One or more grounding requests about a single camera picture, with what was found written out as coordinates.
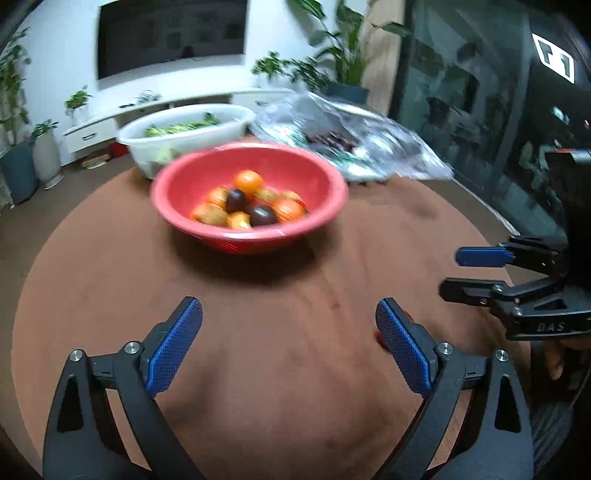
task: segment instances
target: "television screen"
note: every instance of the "television screen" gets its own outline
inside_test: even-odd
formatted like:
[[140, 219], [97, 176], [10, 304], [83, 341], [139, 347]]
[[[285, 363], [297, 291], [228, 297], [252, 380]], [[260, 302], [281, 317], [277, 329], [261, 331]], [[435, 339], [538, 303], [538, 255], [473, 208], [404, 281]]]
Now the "television screen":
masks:
[[248, 0], [118, 0], [100, 9], [99, 78], [164, 61], [244, 53]]

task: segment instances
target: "metal screw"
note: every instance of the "metal screw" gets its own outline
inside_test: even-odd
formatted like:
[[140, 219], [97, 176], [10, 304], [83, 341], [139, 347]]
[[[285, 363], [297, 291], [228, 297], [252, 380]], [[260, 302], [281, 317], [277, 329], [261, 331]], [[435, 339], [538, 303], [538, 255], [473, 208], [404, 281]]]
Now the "metal screw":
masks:
[[437, 349], [443, 353], [443, 355], [451, 355], [453, 353], [453, 351], [455, 350], [453, 345], [451, 343], [447, 343], [447, 342], [442, 342], [439, 345], [437, 345]]
[[507, 360], [509, 360], [509, 354], [504, 350], [497, 350], [495, 353], [495, 357], [497, 357], [497, 359], [501, 362], [506, 362]]
[[73, 362], [77, 362], [78, 360], [80, 360], [82, 358], [83, 355], [84, 355], [84, 352], [82, 350], [74, 350], [70, 354], [70, 360], [72, 360]]
[[130, 342], [125, 345], [125, 353], [137, 353], [139, 351], [138, 342]]

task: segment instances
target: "red plastic bowl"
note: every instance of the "red plastic bowl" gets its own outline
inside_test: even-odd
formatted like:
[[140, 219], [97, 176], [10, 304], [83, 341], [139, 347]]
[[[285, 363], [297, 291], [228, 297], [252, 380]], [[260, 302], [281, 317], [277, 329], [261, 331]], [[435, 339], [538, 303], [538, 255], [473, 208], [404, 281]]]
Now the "red plastic bowl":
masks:
[[[241, 170], [256, 171], [265, 186], [275, 191], [297, 192], [310, 214], [291, 223], [244, 231], [190, 218], [209, 191], [231, 187]], [[160, 172], [151, 189], [152, 203], [167, 222], [211, 247], [235, 254], [274, 250], [321, 227], [339, 213], [348, 196], [339, 171], [318, 155], [284, 145], [244, 142], [179, 158]]]

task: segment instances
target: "plastic bag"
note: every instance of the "plastic bag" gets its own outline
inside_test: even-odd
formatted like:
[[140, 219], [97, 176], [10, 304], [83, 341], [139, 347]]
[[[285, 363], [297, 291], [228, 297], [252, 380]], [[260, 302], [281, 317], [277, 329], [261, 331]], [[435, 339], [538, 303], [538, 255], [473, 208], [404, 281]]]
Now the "plastic bag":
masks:
[[393, 175], [449, 180], [452, 168], [415, 133], [395, 121], [310, 92], [272, 103], [251, 125], [259, 139], [314, 151], [347, 181], [383, 181]]

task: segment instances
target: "translucent white plastic basin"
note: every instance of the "translucent white plastic basin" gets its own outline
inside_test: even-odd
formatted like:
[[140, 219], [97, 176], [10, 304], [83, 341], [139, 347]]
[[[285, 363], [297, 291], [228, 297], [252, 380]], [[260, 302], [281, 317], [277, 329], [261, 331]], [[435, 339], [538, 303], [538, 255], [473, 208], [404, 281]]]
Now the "translucent white plastic basin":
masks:
[[[214, 114], [222, 123], [162, 137], [145, 136], [148, 127], [193, 124], [200, 122], [207, 112]], [[238, 140], [254, 119], [255, 113], [243, 106], [218, 103], [181, 106], [152, 113], [125, 125], [119, 130], [117, 141], [129, 147], [135, 164], [149, 179], [153, 179], [162, 168], [185, 153]]]

